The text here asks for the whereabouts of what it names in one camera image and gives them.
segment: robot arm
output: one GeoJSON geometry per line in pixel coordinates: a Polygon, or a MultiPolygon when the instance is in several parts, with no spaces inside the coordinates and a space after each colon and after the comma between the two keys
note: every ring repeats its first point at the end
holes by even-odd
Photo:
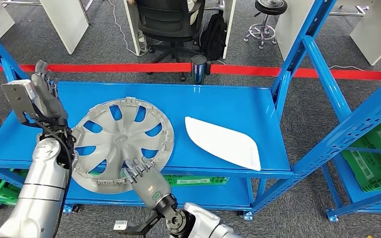
{"type": "Polygon", "coordinates": [[[59,226],[77,154],[67,113],[46,67],[40,61],[31,81],[16,80],[1,86],[18,120],[42,128],[43,133],[34,148],[18,202],[0,228],[0,238],[51,238],[59,226]]]}
{"type": "Polygon", "coordinates": [[[193,203],[185,203],[178,209],[177,199],[172,194],[170,185],[146,158],[125,161],[123,168],[133,190],[145,205],[156,212],[146,223],[128,226],[127,221],[116,221],[115,231],[123,235],[145,234],[162,217],[173,238],[240,238],[233,229],[222,223],[217,215],[193,203]]]}

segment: black backpack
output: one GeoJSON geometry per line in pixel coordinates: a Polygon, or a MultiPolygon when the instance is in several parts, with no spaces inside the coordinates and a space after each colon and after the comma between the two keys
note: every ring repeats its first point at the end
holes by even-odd
{"type": "Polygon", "coordinates": [[[226,47],[227,24],[223,16],[214,14],[201,35],[201,50],[208,60],[219,60],[226,47]]]}

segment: black office chair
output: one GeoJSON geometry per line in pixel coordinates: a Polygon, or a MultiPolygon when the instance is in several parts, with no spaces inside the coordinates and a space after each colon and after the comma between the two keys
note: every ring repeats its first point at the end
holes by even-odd
{"type": "Polygon", "coordinates": [[[150,53],[155,49],[165,49],[153,63],[158,63],[171,55],[176,62],[180,62],[178,52],[187,52],[198,55],[200,52],[183,48],[184,42],[193,41],[201,30],[205,0],[198,0],[194,8],[189,11],[187,0],[137,0],[139,12],[139,29],[152,39],[170,42],[170,46],[150,45],[150,53]],[[191,16],[198,11],[195,22],[191,25],[191,16]]]}

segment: blue shelf surface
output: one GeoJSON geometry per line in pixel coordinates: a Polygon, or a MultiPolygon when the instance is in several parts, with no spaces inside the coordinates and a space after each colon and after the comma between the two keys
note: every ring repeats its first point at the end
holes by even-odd
{"type": "MultiPolygon", "coordinates": [[[[246,178],[230,178],[226,185],[173,187],[179,206],[192,202],[207,209],[251,210],[251,199],[246,178]]],[[[134,191],[119,194],[98,194],[82,188],[74,180],[69,186],[66,204],[95,204],[144,206],[134,191]]]]}
{"type": "MultiPolygon", "coordinates": [[[[381,194],[381,191],[363,192],[357,183],[357,180],[350,166],[341,154],[335,156],[333,161],[338,171],[339,178],[342,181],[342,184],[344,185],[345,191],[351,202],[358,202],[366,198],[381,194]]],[[[360,212],[381,212],[381,204],[362,209],[360,212]]]]}
{"type": "MultiPolygon", "coordinates": [[[[59,82],[60,99],[75,126],[97,104],[135,97],[158,107],[169,118],[174,151],[164,174],[289,178],[290,169],[269,88],[59,82]],[[221,160],[195,145],[185,128],[190,116],[249,135],[257,143],[261,171],[221,160]]],[[[37,128],[21,125],[12,112],[0,127],[0,168],[26,169],[37,128]]]]}

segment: electrical cable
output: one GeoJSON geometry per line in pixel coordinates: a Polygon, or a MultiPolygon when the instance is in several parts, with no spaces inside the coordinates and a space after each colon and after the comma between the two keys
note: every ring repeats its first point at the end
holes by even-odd
{"type": "Polygon", "coordinates": [[[339,65],[334,65],[334,66],[332,66],[332,67],[329,67],[329,69],[332,69],[332,68],[334,68],[334,67],[337,67],[337,68],[355,68],[355,69],[358,69],[358,70],[360,70],[360,71],[364,71],[364,70],[362,70],[362,69],[360,69],[360,68],[357,68],[357,67],[355,67],[355,66],[339,66],[339,65]]]}
{"type": "Polygon", "coordinates": [[[69,153],[68,147],[65,145],[65,143],[62,141],[62,139],[59,136],[57,136],[53,131],[51,131],[50,129],[45,127],[43,124],[38,122],[36,119],[34,121],[45,132],[49,133],[54,139],[56,139],[59,142],[59,144],[61,144],[61,146],[64,148],[64,150],[66,150],[66,156],[68,157],[68,163],[69,163],[69,165],[68,165],[69,166],[68,181],[66,182],[66,188],[65,188],[65,191],[63,193],[64,196],[63,196],[63,199],[62,199],[61,209],[59,211],[58,221],[57,221],[56,226],[55,226],[55,232],[53,233],[53,238],[55,238],[56,237],[56,233],[58,232],[58,229],[59,229],[59,224],[61,223],[62,213],[64,212],[65,200],[66,200],[66,196],[68,194],[69,185],[70,185],[70,182],[71,182],[71,177],[72,177],[72,158],[71,158],[71,154],[69,153]]]}
{"type": "Polygon", "coordinates": [[[126,41],[126,35],[125,35],[124,32],[122,31],[122,27],[118,24],[118,19],[116,18],[116,14],[115,14],[115,9],[116,9],[116,7],[115,7],[115,5],[113,5],[113,3],[112,3],[110,0],[108,0],[108,1],[109,1],[110,5],[113,6],[113,17],[115,17],[115,24],[116,24],[117,26],[119,26],[119,29],[120,29],[122,35],[124,36],[123,40],[124,40],[124,42],[125,42],[125,44],[126,44],[126,49],[127,49],[128,51],[130,51],[132,54],[134,54],[135,56],[138,56],[138,57],[143,56],[144,54],[146,54],[146,53],[150,50],[151,47],[149,47],[144,53],[142,53],[142,54],[140,54],[140,55],[137,55],[135,52],[133,52],[131,49],[128,48],[128,46],[127,46],[127,41],[126,41]]]}
{"type": "Polygon", "coordinates": [[[203,32],[203,26],[204,26],[204,21],[203,21],[203,17],[202,17],[202,27],[201,27],[201,34],[199,35],[199,47],[201,47],[201,36],[202,36],[202,32],[203,32]]]}

